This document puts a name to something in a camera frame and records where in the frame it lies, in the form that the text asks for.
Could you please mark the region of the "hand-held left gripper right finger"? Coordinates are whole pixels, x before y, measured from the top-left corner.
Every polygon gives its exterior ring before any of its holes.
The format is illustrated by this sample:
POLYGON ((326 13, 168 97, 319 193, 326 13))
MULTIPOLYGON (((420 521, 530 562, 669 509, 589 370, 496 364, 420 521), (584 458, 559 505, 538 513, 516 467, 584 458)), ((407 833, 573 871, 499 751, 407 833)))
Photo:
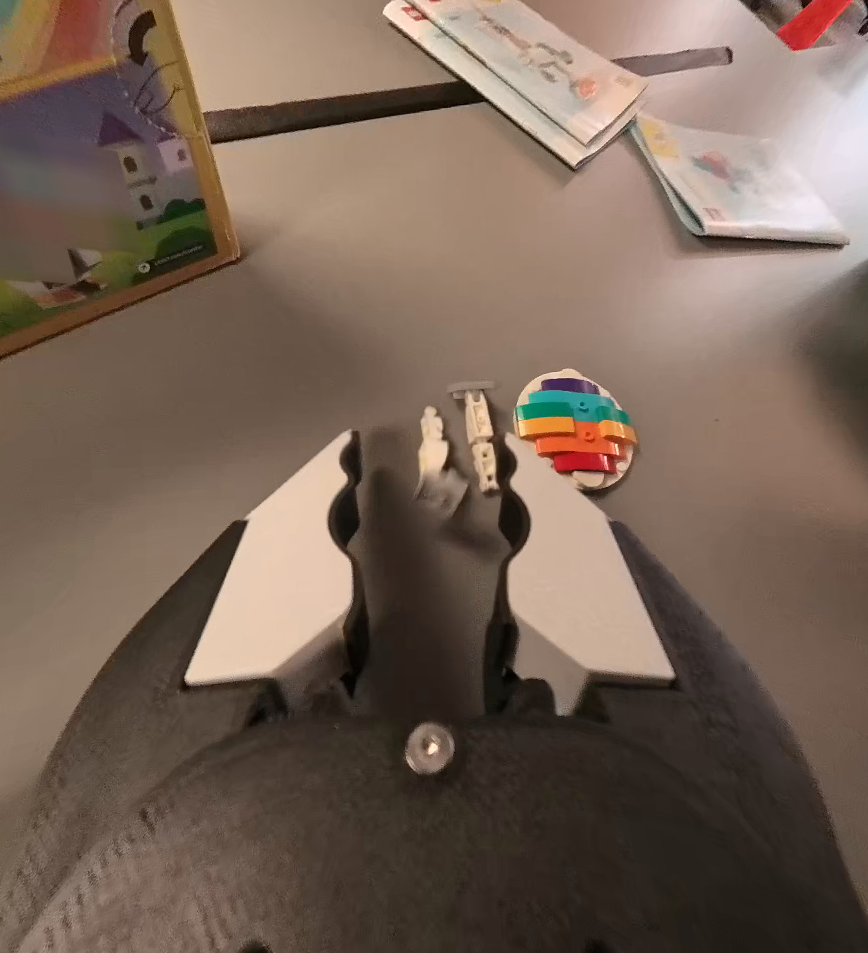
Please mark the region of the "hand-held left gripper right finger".
POLYGON ((574 716, 601 687, 665 690, 676 673, 613 525, 593 502, 504 435, 499 531, 509 550, 484 648, 484 701, 512 703, 544 683, 552 709, 574 716))

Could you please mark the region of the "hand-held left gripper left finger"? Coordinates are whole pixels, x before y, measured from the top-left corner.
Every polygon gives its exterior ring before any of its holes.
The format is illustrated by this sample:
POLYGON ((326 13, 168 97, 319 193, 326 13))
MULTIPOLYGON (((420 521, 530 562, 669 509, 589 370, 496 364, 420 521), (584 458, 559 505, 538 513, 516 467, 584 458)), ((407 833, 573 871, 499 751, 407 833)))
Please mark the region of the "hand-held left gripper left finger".
POLYGON ((188 688, 272 681, 282 697, 341 683, 369 653, 359 434, 343 431, 249 512, 184 675, 188 688))

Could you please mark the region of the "white toy brick leg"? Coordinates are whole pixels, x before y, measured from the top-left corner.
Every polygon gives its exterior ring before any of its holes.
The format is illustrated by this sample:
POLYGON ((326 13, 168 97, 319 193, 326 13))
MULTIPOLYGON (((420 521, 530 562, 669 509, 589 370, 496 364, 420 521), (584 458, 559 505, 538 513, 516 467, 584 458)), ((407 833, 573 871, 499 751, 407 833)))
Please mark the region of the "white toy brick leg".
POLYGON ((430 405, 424 408, 420 433, 414 498, 432 515, 449 519, 462 504, 468 482, 450 465, 451 448, 437 408, 430 405))
POLYGON ((496 388, 492 380, 474 380, 448 385, 452 399, 464 404, 464 422, 477 485, 482 494, 499 493, 495 432, 487 393, 496 388))

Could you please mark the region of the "rainbow toy brick base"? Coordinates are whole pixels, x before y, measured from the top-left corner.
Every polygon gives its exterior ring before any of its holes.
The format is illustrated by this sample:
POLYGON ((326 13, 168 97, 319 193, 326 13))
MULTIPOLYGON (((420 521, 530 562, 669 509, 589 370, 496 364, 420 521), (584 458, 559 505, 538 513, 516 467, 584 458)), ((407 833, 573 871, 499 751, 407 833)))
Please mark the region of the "rainbow toy brick base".
POLYGON ((537 375, 513 411, 514 435, 583 493, 603 492, 629 473, 639 435, 618 400, 574 369, 537 375))

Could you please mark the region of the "yellow toy box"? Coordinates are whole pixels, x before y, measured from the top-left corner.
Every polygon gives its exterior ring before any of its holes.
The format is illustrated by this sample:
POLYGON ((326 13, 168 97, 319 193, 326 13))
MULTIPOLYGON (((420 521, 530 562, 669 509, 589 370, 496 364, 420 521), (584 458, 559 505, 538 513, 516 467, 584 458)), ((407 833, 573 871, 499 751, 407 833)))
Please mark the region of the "yellow toy box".
POLYGON ((0 1, 0 359, 238 257, 170 3, 0 1))

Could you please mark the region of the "red flat object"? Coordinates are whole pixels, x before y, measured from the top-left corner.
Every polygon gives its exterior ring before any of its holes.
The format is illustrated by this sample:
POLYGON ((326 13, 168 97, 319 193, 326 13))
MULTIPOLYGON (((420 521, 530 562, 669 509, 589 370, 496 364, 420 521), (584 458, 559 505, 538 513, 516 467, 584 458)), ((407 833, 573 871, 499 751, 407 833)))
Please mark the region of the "red flat object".
POLYGON ((811 49, 851 5, 851 1, 811 1, 776 31, 785 46, 795 52, 811 49))

